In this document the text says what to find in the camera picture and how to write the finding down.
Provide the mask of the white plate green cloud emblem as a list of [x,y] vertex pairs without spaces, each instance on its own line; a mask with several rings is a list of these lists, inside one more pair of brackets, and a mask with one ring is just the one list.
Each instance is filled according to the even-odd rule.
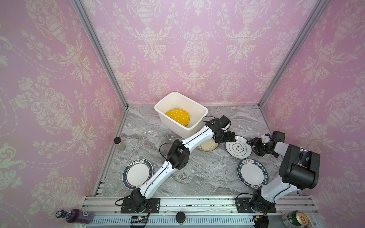
[[247,139],[242,136],[235,136],[235,142],[226,142],[226,151],[236,159],[247,159],[252,154],[252,147],[247,144]]

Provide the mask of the yellow scalloped dotted plate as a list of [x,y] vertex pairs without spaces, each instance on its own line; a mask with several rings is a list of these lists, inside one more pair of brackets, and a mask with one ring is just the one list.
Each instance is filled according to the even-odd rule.
[[187,126],[190,122],[189,114],[183,109],[171,109],[165,115],[182,126]]

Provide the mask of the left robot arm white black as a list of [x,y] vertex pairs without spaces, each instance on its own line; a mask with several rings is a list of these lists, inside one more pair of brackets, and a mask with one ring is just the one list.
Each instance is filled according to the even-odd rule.
[[147,201],[153,197],[157,189],[176,171],[184,168],[190,153],[202,143],[213,139],[216,143],[235,142],[235,133],[229,130],[231,121],[226,116],[213,118],[205,122],[205,126],[182,141],[175,140],[167,154],[162,167],[143,185],[138,186],[129,196],[132,210],[141,213],[147,207]]

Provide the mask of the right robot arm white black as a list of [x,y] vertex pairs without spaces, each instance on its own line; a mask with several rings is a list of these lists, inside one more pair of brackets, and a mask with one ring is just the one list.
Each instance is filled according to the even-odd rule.
[[259,157],[283,156],[279,175],[254,191],[250,205],[253,211],[270,211],[281,197],[298,190],[313,189],[319,180],[320,154],[284,143],[285,134],[274,131],[246,142]]

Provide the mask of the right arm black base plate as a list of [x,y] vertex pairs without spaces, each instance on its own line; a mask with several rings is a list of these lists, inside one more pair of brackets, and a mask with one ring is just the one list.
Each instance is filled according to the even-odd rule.
[[275,204],[262,197],[248,198],[239,197],[235,199],[238,213],[276,213]]

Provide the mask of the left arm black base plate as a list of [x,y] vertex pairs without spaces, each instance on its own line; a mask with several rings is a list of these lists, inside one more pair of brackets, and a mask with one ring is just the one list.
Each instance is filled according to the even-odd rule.
[[142,201],[138,206],[134,205],[130,198],[124,199],[120,213],[132,214],[132,213],[159,213],[160,211],[160,198],[150,198]]

